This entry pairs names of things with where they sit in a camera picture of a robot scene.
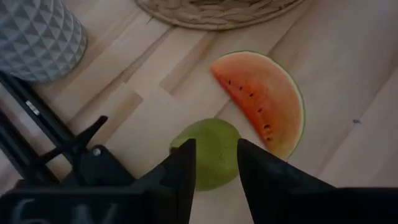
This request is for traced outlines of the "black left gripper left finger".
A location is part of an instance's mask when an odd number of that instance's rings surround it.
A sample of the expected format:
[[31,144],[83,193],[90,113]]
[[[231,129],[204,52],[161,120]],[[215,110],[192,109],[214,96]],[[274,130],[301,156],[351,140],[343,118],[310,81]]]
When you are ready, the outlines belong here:
[[196,140],[172,149],[133,183],[141,197],[139,224],[189,224],[196,181]]

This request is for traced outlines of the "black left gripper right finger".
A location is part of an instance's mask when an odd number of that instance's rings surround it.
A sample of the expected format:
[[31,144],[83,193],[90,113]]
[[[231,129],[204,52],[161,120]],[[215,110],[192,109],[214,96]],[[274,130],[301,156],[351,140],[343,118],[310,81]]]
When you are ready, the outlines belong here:
[[293,214],[285,207],[293,195],[334,189],[247,139],[238,141],[237,157],[254,224],[277,224],[284,215]]

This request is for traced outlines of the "green pear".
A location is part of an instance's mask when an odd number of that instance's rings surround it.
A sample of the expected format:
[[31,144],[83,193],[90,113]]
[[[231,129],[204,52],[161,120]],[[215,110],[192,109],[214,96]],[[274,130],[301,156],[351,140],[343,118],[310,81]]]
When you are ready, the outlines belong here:
[[238,176],[239,131],[229,122],[207,118],[188,125],[169,144],[169,151],[189,139],[196,140],[196,186],[199,191],[217,189]]

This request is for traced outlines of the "watermelon slice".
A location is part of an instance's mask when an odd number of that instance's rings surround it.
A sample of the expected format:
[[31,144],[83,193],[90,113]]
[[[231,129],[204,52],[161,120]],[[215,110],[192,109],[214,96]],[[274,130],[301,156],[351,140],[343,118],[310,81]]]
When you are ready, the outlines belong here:
[[305,126],[302,94],[292,76],[264,54],[250,50],[216,59],[210,70],[251,122],[266,149],[286,160]]

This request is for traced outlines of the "round woven placemat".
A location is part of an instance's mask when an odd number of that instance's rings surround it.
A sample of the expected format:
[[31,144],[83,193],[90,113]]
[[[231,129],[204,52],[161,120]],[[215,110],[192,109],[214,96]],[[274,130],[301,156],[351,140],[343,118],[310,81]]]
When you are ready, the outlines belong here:
[[133,0],[150,16],[197,30],[231,30],[269,21],[304,0]]

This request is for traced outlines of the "succulent in white patterned pot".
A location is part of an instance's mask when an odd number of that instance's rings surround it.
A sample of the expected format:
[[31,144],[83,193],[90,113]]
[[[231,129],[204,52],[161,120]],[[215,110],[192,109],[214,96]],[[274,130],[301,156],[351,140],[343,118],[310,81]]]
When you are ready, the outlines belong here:
[[78,65],[87,40],[62,0],[0,0],[0,72],[29,82],[57,80]]

